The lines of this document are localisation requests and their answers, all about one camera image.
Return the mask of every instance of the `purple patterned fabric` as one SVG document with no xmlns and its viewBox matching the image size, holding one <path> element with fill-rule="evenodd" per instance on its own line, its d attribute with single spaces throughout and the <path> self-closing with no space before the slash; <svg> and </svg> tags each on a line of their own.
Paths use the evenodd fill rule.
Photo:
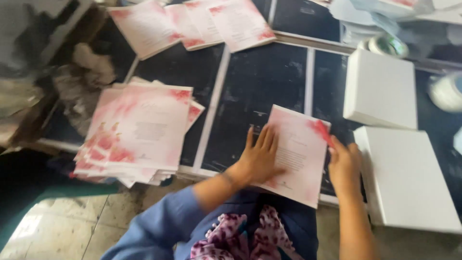
<svg viewBox="0 0 462 260">
<path fill-rule="evenodd" d="M 292 260 L 303 260 L 295 252 L 276 210 L 268 205 L 260 213 L 260 227 L 255 231 L 249 248 L 247 233 L 240 227 L 246 215 L 222 214 L 219 224 L 213 224 L 206 239 L 191 248 L 195 260 L 281 260 L 280 250 Z"/>
</svg>

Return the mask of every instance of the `person's right hand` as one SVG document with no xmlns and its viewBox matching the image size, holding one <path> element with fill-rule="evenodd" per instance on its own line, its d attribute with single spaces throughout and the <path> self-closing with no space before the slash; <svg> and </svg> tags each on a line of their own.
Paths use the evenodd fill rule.
<svg viewBox="0 0 462 260">
<path fill-rule="evenodd" d="M 345 147 L 335 136 L 331 136 L 334 148 L 329 148 L 329 176 L 337 197 L 361 196 L 359 167 L 361 152 L 358 145 Z"/>
</svg>

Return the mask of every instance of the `sleeve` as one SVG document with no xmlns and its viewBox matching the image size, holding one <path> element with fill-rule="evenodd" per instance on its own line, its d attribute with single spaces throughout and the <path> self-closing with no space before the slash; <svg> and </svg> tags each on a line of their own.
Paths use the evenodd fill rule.
<svg viewBox="0 0 462 260">
<path fill-rule="evenodd" d="M 191 186 L 169 193 L 133 218 L 127 232 L 101 260 L 173 259 L 173 246 L 188 241 L 204 217 Z"/>
</svg>

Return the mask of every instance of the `hand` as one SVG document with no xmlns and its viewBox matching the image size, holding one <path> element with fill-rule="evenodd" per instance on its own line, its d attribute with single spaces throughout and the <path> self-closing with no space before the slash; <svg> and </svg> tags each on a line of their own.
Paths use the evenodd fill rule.
<svg viewBox="0 0 462 260">
<path fill-rule="evenodd" d="M 351 143 L 348 148 L 335 137 L 331 136 L 334 148 L 329 148 L 329 176 L 337 197 L 361 196 L 359 167 L 361 152 L 358 145 Z"/>
<path fill-rule="evenodd" d="M 247 132 L 247 142 L 241 158 L 226 170 L 228 175 L 241 187 L 252 183 L 263 183 L 286 171 L 274 166 L 279 141 L 274 127 L 265 125 L 255 146 L 252 147 L 253 132 L 253 127 L 251 127 Z"/>
</svg>

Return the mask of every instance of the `white box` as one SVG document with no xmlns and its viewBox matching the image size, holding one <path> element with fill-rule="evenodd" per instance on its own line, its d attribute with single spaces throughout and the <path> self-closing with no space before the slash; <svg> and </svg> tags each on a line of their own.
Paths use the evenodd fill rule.
<svg viewBox="0 0 462 260">
<path fill-rule="evenodd" d="M 462 233 L 462 225 L 425 131 L 363 126 L 354 131 L 371 221 Z"/>
<path fill-rule="evenodd" d="M 357 49 L 348 58 L 343 117 L 368 125 L 417 129 L 412 62 Z"/>
</svg>

